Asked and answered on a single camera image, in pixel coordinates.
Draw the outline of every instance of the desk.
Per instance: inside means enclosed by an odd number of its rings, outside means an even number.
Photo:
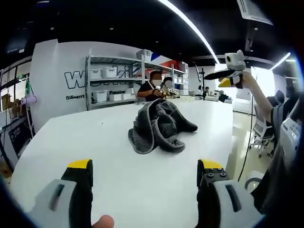
[[[186,144],[174,154],[160,148],[137,154],[128,141],[136,104],[92,110],[50,119],[23,152],[10,188],[25,211],[67,164],[90,158],[94,167],[92,224],[111,215],[116,228],[195,227],[197,160],[212,159],[224,167],[232,148],[232,106],[209,101],[172,100],[198,126],[181,133]]]
[[[206,96],[205,101],[219,101],[218,97],[216,96]]]

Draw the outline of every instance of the metal shelf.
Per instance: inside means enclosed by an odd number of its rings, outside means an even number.
[[[135,99],[128,99],[128,100],[122,100],[122,101],[105,101],[105,102],[97,102],[95,104],[91,104],[92,107],[98,107],[98,106],[106,106],[106,105],[127,105],[132,104],[135,102]]]
[[[90,82],[108,82],[108,81],[142,81],[141,78],[100,78],[100,79],[90,79]]]
[[[132,65],[141,63],[141,60],[132,58],[115,58],[115,57],[97,57],[91,56],[91,63],[93,64],[117,64],[117,65]]]
[[[183,72],[183,71],[180,71],[180,70],[177,70],[177,69],[174,69],[174,73],[178,74],[178,75],[185,75],[186,74],[186,72]]]
[[[151,70],[159,70],[162,71],[165,74],[171,74],[172,79],[174,78],[174,75],[183,75],[186,74],[185,72],[182,72],[180,70],[174,69],[174,65],[172,64],[171,67],[162,66],[158,64],[153,63],[147,63],[145,62],[145,57],[142,55],[142,59],[133,59],[133,58],[121,58],[121,57],[103,57],[103,56],[92,56],[91,51],[89,51],[88,57],[85,59],[85,94],[86,94],[86,107],[87,110],[96,109],[98,107],[104,108],[104,107],[111,107],[116,105],[124,105],[124,104],[131,104],[134,103],[134,99],[129,100],[123,100],[123,101],[107,101],[107,102],[99,102],[92,104],[91,103],[91,89],[92,86],[97,87],[98,84],[104,84],[109,85],[112,83],[113,85],[125,85],[128,84],[130,87],[133,87],[134,84],[141,85],[145,81],[148,81],[148,79],[143,78],[100,78],[100,79],[91,79],[91,65],[96,64],[103,64],[103,65],[124,65],[130,67],[130,76],[134,75],[133,68],[134,67],[140,67],[142,76],[145,75],[145,69],[151,69]]]

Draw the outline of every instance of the white storage box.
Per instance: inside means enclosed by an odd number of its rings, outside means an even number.
[[[151,62],[151,55],[152,55],[151,51],[143,49],[143,50],[140,50],[140,51],[136,52],[136,58],[137,59],[141,60],[142,55],[144,55],[145,62],[147,62],[147,63]]]
[[[101,69],[91,69],[90,77],[91,79],[101,79],[102,78]]]
[[[128,89],[126,90],[126,94],[132,94],[132,95],[135,95],[134,88],[128,88]]]
[[[110,101],[121,101],[122,100],[122,95],[121,94],[111,94],[109,96]]]
[[[117,69],[114,67],[105,67],[103,69],[103,78],[115,78],[117,76]]]
[[[180,71],[182,72],[185,72],[186,74],[188,73],[188,64],[187,63],[184,63],[184,62],[180,62],[179,63],[179,69]]]
[[[93,92],[93,98],[96,102],[105,102],[107,100],[107,90],[103,91],[94,91]]]
[[[135,99],[135,94],[122,94],[123,100]]]

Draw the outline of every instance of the person's hand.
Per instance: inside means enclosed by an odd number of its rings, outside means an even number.
[[[242,80],[242,86],[243,88],[250,89],[251,86],[255,83],[255,79],[252,77],[251,73],[243,71],[243,80]]]
[[[109,215],[103,215],[92,228],[114,228],[114,219]]]
[[[159,89],[155,89],[153,94],[156,95],[156,96],[162,96],[162,92]]]

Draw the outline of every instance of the led light strip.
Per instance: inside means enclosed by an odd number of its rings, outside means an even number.
[[[287,55],[285,55],[277,64],[275,64],[270,70],[275,69],[278,65],[282,64],[288,57],[290,56],[290,52],[288,52]]]
[[[166,7],[171,9],[174,13],[176,13],[181,19],[183,19],[189,26],[190,28],[199,36],[199,38],[203,41],[205,46],[208,48],[209,52],[213,56],[214,60],[216,61],[217,64],[219,64],[219,60],[217,56],[215,55],[214,51],[212,50],[210,44],[206,40],[206,38],[203,36],[203,34],[198,30],[198,28],[192,23],[192,21],[187,18],[187,16],[181,12],[176,6],[174,6],[171,2],[168,0],[158,0],[162,4],[164,4]]]

